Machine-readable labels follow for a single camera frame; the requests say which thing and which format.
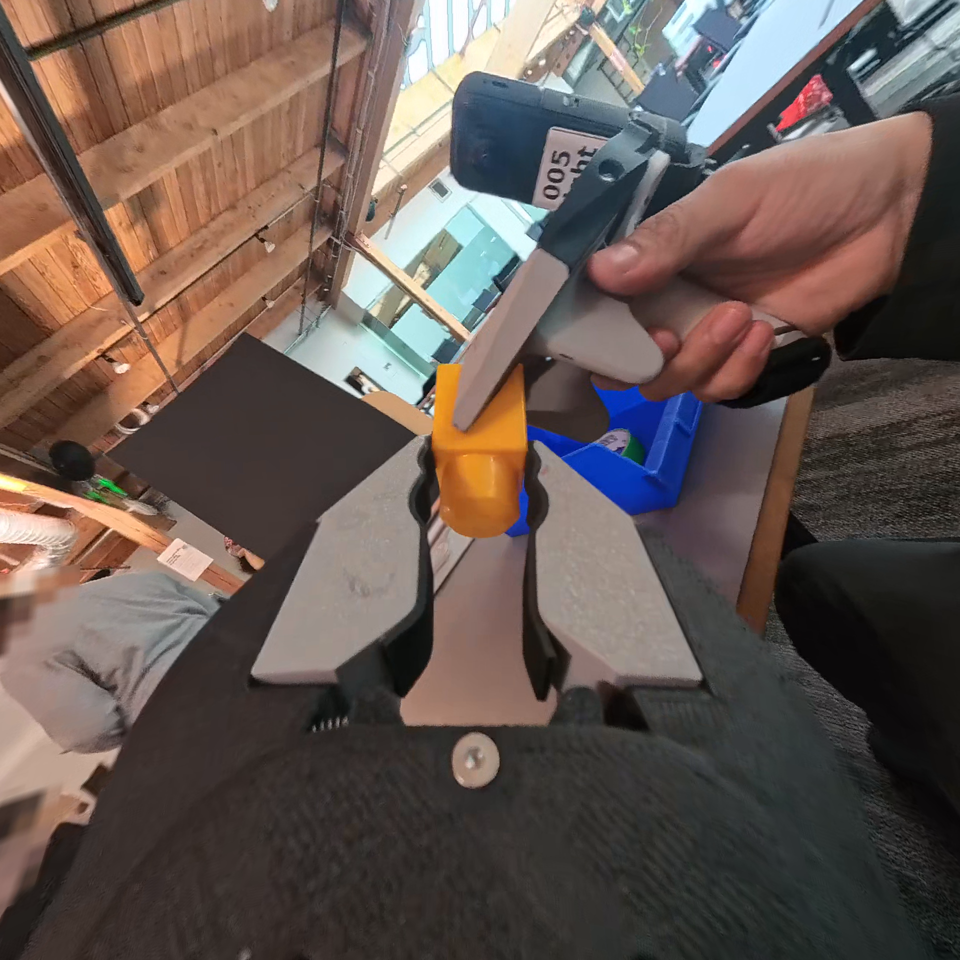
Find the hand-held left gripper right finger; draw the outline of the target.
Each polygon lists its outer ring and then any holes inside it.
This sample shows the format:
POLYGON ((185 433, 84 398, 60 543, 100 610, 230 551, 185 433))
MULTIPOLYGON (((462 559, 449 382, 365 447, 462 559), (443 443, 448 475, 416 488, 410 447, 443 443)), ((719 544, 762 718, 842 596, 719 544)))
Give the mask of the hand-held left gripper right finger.
POLYGON ((529 443, 523 662, 534 696, 694 690, 704 676, 632 517, 529 443))

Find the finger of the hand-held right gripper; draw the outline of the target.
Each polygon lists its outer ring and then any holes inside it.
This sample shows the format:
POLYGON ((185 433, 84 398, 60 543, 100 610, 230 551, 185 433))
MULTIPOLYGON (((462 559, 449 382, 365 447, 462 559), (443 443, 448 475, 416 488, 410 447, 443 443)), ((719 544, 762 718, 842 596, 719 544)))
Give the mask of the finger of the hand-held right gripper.
POLYGON ((573 441, 596 441, 608 431, 608 410, 581 367, 526 367, 528 426, 573 441))
POLYGON ((570 269, 544 250, 520 266, 469 347, 462 354, 452 414, 468 431, 517 365, 527 340, 570 279, 570 269))

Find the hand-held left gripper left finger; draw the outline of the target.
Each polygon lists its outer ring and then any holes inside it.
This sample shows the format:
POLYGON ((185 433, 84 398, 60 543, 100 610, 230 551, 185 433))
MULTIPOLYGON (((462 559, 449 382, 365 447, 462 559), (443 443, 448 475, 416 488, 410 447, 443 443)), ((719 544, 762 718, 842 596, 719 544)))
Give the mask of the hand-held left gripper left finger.
POLYGON ((430 438, 326 510, 250 670, 272 686, 383 686, 403 698, 433 649, 430 438))

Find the blue plastic bin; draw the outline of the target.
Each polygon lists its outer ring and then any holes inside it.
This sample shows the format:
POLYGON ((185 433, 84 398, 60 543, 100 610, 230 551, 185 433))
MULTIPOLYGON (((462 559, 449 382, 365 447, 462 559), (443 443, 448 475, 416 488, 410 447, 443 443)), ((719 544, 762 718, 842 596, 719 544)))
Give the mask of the blue plastic bin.
POLYGON ((568 428, 527 427, 530 442, 556 454, 582 479, 631 516, 676 505, 697 433, 703 404, 687 392, 662 402, 646 399, 638 387, 594 393, 608 414, 605 430, 590 435, 591 442, 572 438, 568 428), (625 449, 600 443, 611 431, 626 431, 635 460, 625 449))

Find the orange plastic part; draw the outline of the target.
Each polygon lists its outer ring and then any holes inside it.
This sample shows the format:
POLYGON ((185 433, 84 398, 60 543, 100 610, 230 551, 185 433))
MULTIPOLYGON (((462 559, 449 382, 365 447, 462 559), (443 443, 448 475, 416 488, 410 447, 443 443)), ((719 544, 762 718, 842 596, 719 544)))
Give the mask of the orange plastic part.
POLYGON ((520 518, 528 451, 523 370, 513 370, 464 431, 453 422, 461 370, 459 364, 437 368, 431 450, 439 514, 456 533, 486 539, 520 518))

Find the person's right forearm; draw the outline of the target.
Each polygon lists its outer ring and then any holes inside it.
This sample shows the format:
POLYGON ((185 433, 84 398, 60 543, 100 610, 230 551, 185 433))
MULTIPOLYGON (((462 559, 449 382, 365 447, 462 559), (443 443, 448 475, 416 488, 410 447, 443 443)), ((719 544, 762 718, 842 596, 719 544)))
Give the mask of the person's right forearm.
POLYGON ((915 216, 891 291, 834 329, 845 361, 959 360, 959 96, 920 104, 930 153, 915 216))

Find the person's right hand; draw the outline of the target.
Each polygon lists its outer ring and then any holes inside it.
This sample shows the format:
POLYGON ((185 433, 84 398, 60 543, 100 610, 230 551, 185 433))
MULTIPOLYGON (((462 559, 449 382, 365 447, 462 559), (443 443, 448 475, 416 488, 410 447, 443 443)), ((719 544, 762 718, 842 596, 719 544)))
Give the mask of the person's right hand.
POLYGON ((783 144, 730 163, 594 254, 592 281, 630 298, 683 275, 714 291, 684 341, 651 336, 664 366, 640 392, 726 402, 761 377, 775 334, 755 306, 806 334, 887 294, 927 181, 933 123, 912 112, 783 144))

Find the tan board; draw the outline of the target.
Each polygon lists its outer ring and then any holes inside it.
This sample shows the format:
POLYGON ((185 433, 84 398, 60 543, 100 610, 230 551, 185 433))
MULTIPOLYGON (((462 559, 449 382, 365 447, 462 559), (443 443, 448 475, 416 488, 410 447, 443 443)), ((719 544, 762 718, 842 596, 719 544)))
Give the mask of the tan board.
POLYGON ((404 426, 417 436, 429 436, 434 420, 430 414, 386 390, 377 390, 362 397, 362 402, 404 426))

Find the white paper label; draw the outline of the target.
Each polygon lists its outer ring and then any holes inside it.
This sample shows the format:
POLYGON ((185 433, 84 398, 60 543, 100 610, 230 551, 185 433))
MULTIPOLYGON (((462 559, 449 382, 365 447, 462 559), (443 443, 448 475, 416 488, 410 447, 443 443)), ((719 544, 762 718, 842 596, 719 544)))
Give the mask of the white paper label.
POLYGON ((157 555, 156 560, 183 579, 195 583, 213 564, 213 559, 202 550, 176 537, 157 555))

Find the person's leg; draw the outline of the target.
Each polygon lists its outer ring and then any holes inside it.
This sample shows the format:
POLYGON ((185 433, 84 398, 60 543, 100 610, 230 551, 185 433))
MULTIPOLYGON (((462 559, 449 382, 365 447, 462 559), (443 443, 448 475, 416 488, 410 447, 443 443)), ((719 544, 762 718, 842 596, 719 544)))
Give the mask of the person's leg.
POLYGON ((866 715, 876 759, 958 813, 958 538, 800 546, 774 606, 800 657, 866 715))

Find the black ceiling rail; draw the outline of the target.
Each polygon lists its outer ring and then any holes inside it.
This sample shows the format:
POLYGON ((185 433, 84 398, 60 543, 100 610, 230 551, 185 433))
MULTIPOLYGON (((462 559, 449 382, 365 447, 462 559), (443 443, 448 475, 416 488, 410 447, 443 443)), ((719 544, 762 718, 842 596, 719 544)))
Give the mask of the black ceiling rail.
POLYGON ((1 12, 1 89, 20 132, 114 291, 130 306, 142 305, 145 294, 5 11, 1 12))

